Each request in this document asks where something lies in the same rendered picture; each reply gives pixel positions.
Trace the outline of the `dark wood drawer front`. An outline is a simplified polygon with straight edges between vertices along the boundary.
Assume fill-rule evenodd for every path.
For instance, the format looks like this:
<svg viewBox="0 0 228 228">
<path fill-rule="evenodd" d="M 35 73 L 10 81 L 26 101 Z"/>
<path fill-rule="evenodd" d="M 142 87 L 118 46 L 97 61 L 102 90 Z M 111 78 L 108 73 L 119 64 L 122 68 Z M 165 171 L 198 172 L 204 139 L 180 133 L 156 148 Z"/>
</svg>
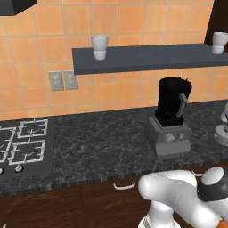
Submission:
<svg viewBox="0 0 228 228">
<path fill-rule="evenodd" d="M 117 191 L 117 186 L 127 186 L 135 180 L 135 187 Z M 138 191 L 139 177 L 129 177 L 81 186 L 85 228 L 138 228 L 146 216 L 150 202 Z"/>
</svg>

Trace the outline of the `dark brown wall cupboard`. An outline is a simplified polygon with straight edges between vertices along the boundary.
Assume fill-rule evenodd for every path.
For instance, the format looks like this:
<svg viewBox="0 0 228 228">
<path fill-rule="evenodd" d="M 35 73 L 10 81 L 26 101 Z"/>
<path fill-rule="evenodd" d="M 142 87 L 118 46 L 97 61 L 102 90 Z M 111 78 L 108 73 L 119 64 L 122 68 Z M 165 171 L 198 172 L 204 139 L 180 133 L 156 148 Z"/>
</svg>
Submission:
<svg viewBox="0 0 228 228">
<path fill-rule="evenodd" d="M 212 45 L 215 32 L 228 32 L 228 0 L 215 0 L 204 43 Z"/>
</svg>

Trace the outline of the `grey wall socket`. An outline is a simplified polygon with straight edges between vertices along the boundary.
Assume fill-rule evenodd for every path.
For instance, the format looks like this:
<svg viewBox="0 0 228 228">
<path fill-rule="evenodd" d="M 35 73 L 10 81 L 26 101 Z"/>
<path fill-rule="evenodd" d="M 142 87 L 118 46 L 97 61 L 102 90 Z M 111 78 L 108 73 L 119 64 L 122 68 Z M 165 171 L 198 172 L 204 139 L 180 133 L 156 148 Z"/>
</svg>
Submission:
<svg viewBox="0 0 228 228">
<path fill-rule="evenodd" d="M 65 79 L 65 86 L 67 90 L 78 89 L 77 75 L 74 74 L 73 70 L 65 70 L 64 79 Z"/>
<path fill-rule="evenodd" d="M 64 84 L 62 80 L 62 72 L 61 71 L 49 71 L 49 79 L 52 91 L 63 91 Z"/>
</svg>

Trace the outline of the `grey stand mixer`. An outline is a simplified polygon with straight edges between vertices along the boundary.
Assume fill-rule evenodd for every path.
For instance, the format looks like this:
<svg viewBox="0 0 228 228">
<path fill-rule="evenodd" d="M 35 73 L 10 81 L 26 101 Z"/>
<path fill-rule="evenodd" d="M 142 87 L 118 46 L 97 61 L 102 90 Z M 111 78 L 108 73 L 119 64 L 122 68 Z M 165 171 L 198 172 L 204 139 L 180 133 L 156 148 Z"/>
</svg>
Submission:
<svg viewBox="0 0 228 228">
<path fill-rule="evenodd" d="M 228 102 L 224 106 L 224 112 L 221 114 L 222 124 L 215 129 L 214 139 L 220 145 L 228 147 Z"/>
</svg>

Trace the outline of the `dark grey wall shelf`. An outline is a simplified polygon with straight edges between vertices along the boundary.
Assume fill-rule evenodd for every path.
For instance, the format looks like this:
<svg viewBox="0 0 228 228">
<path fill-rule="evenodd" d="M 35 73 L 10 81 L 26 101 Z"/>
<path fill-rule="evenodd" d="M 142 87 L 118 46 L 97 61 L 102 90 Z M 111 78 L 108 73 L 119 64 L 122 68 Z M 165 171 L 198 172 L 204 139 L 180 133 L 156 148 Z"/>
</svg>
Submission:
<svg viewBox="0 0 228 228">
<path fill-rule="evenodd" d="M 97 61 L 94 49 L 73 48 L 75 75 L 228 66 L 228 53 L 213 54 L 205 44 L 113 46 Z"/>
</svg>

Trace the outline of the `white cup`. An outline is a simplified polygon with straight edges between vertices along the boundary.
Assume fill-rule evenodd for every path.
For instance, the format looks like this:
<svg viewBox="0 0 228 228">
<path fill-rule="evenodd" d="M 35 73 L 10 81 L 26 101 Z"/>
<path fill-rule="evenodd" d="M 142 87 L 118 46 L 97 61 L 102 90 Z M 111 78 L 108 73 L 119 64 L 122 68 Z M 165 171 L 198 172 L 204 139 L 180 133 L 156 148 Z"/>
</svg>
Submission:
<svg viewBox="0 0 228 228">
<path fill-rule="evenodd" d="M 92 47 L 94 49 L 94 58 L 103 61 L 106 58 L 109 37 L 105 35 L 97 35 L 91 37 Z"/>
<path fill-rule="evenodd" d="M 221 54 L 228 43 L 228 33 L 215 32 L 212 37 L 212 53 Z"/>
</svg>

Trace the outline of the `grey blender base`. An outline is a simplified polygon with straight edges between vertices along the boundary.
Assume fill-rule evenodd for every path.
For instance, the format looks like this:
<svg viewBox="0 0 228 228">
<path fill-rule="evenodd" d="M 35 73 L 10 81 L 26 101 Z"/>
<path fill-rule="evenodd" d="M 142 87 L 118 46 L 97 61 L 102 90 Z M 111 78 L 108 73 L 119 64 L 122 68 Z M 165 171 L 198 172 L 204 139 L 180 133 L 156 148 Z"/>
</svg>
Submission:
<svg viewBox="0 0 228 228">
<path fill-rule="evenodd" d="M 191 150 L 192 130 L 183 123 L 179 126 L 162 126 L 155 117 L 145 123 L 145 137 L 158 159 L 182 157 Z"/>
</svg>

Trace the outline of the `black extractor hood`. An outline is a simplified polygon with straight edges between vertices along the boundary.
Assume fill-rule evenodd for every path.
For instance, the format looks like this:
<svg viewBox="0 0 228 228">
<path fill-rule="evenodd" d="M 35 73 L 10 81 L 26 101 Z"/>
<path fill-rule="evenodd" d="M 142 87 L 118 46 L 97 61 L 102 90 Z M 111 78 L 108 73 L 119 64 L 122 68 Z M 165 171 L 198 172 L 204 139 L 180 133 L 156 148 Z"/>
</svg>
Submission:
<svg viewBox="0 0 228 228">
<path fill-rule="evenodd" d="M 0 0 L 0 16 L 14 16 L 37 3 L 37 0 Z"/>
</svg>

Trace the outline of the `black blender jug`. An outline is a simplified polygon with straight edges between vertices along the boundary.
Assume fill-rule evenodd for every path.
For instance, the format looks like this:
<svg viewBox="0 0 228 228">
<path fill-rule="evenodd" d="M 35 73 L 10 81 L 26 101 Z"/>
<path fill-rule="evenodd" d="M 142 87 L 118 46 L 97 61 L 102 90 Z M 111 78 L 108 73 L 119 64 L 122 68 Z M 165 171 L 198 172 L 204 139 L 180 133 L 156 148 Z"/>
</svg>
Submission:
<svg viewBox="0 0 228 228">
<path fill-rule="evenodd" d="M 192 89 L 181 77 L 164 77 L 159 81 L 159 102 L 155 117 L 162 126 L 180 126 Z"/>
</svg>

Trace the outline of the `dark wood cupboard door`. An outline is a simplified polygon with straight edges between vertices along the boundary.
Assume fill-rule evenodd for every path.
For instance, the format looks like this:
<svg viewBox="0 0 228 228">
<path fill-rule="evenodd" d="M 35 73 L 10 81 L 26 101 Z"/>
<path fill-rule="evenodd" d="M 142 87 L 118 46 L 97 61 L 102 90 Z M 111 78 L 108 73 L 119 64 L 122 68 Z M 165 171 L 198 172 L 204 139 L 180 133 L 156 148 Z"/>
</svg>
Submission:
<svg viewBox="0 0 228 228">
<path fill-rule="evenodd" d="M 81 190 L 69 187 L 0 198 L 0 228 L 85 228 Z"/>
</svg>

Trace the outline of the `black gas hob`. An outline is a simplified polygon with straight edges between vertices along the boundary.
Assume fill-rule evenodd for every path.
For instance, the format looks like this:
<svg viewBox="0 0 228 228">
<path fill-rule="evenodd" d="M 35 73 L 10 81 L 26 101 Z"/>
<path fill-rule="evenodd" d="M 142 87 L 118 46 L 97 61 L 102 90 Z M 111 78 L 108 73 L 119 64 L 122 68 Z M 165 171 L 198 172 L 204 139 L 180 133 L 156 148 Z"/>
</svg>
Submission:
<svg viewBox="0 0 228 228">
<path fill-rule="evenodd" d="M 0 180 L 51 174 L 54 130 L 55 117 L 0 121 Z"/>
</svg>

